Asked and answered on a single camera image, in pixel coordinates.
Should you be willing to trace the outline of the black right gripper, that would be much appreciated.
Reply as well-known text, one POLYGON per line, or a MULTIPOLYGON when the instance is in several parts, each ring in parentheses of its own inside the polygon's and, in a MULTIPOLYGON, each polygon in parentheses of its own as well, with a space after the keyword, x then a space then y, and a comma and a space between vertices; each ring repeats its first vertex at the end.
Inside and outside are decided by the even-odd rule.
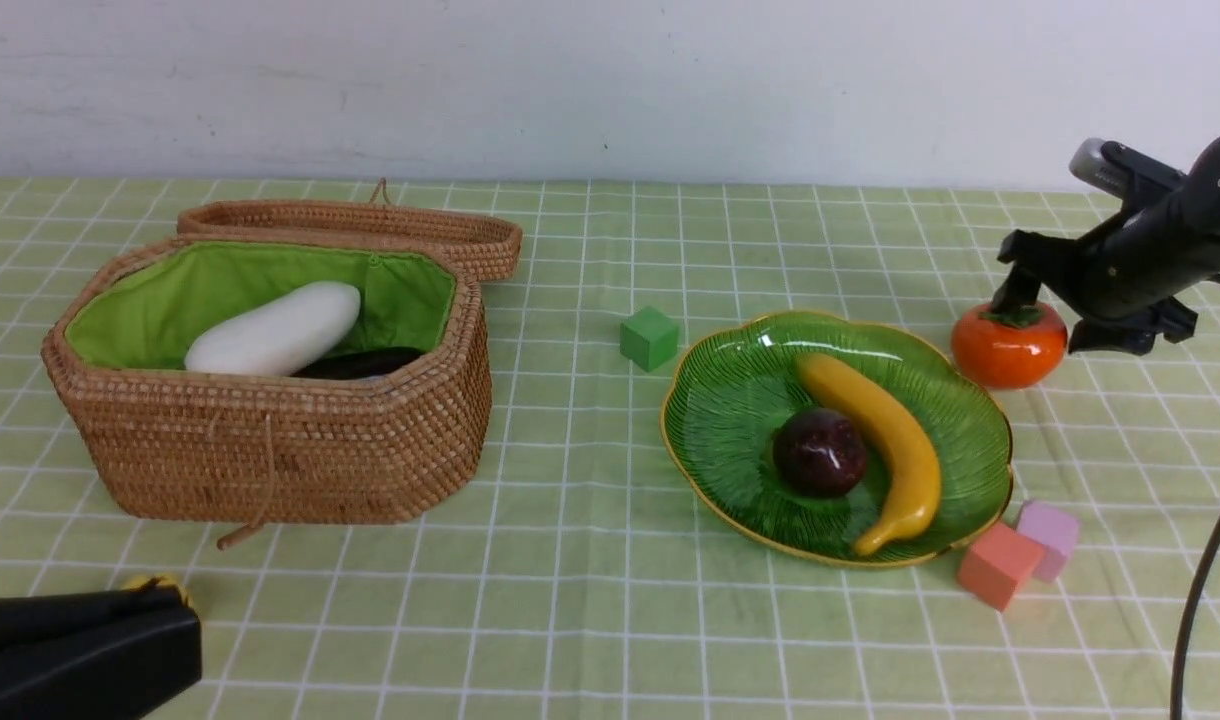
POLYGON ((1142 356, 1155 340, 1190 340, 1198 312, 1179 293, 1220 275, 1220 195, 1169 195, 1139 214, 1113 215, 1076 238, 1016 231, 1003 242, 1009 265, 988 311, 1014 316, 1039 304, 1041 288, 1074 309, 1068 354, 1142 356))

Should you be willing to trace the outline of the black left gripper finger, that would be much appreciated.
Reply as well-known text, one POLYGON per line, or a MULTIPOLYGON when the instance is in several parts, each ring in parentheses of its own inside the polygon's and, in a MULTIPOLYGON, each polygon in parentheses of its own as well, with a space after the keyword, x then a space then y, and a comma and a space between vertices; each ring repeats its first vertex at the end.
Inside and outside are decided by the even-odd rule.
POLYGON ((194 611, 145 611, 0 650, 0 719, 144 719, 200 676, 194 611))
POLYGON ((0 597, 0 650, 174 607, 193 607, 188 592, 174 583, 135 583, 113 591, 0 597))

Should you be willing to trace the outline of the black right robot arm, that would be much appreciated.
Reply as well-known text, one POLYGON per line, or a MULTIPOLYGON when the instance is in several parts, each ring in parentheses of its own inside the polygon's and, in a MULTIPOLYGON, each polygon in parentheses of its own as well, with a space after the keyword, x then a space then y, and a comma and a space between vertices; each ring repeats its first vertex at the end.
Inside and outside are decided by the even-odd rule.
POLYGON ((1183 290, 1220 283, 1220 137, 1190 172, 1119 142, 1087 138, 1070 161, 1077 179, 1118 199, 1118 214, 1075 238, 1013 231, 999 260, 1009 275, 989 310, 1032 319, 1039 290, 1077 314, 1068 351, 1142 356, 1163 338, 1196 333, 1198 314, 1183 290))

